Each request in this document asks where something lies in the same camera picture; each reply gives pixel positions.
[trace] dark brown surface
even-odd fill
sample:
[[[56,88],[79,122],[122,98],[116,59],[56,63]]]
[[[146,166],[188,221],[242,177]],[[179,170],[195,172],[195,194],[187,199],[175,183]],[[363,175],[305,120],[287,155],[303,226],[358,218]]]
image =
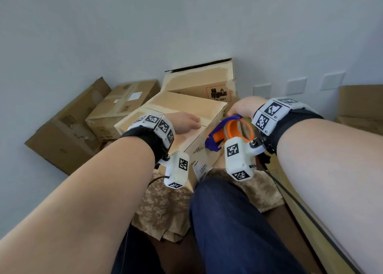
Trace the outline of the dark brown surface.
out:
[[[302,237],[285,205],[264,213],[264,217],[276,231],[286,247],[309,273],[323,274],[309,246]],[[157,249],[166,274],[203,274],[203,262],[196,241],[189,231],[180,243],[158,241],[150,237]]]

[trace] jeans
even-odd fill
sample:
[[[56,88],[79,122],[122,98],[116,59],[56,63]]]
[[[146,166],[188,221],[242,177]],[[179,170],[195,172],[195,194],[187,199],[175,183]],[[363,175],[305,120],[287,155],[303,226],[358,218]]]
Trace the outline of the jeans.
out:
[[[207,274],[306,273],[246,194],[232,183],[215,178],[201,182],[190,202],[190,224]],[[125,238],[112,274],[121,271],[124,247]],[[164,273],[154,246],[132,226],[122,273]]]

